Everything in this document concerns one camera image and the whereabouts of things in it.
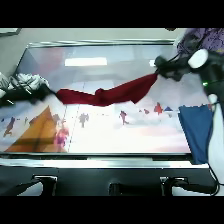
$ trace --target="gray floor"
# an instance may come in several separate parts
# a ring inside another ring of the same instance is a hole
[[[27,44],[60,40],[175,39],[183,28],[23,28],[19,35],[0,37],[0,72],[9,75]]]

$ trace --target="table surface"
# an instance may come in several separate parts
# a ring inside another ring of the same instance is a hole
[[[69,88],[91,94],[152,74],[153,60],[159,55],[171,58],[174,52],[171,44],[147,42],[33,46],[25,50],[18,73],[39,74],[54,91]],[[155,112],[157,103],[163,109],[161,114]],[[53,96],[34,106],[17,103],[14,108],[1,109],[0,151],[189,153],[178,107],[207,103],[198,76],[192,74],[178,83],[159,77],[136,105],[66,106]],[[127,114],[124,123],[121,111]],[[10,123],[11,131],[3,137]]]

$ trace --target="purple fabric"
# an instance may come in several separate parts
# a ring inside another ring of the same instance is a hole
[[[192,54],[199,49],[224,54],[224,28],[188,28],[177,46],[178,53]]]

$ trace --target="green light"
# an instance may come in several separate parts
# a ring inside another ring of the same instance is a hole
[[[203,82],[203,86],[207,86],[208,85],[208,83],[207,82]]]

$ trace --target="red fabric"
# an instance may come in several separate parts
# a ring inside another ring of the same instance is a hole
[[[63,104],[89,104],[103,107],[126,101],[137,103],[148,93],[156,80],[157,74],[151,74],[112,89],[98,89],[95,95],[69,89],[60,89],[56,93],[56,96]]]

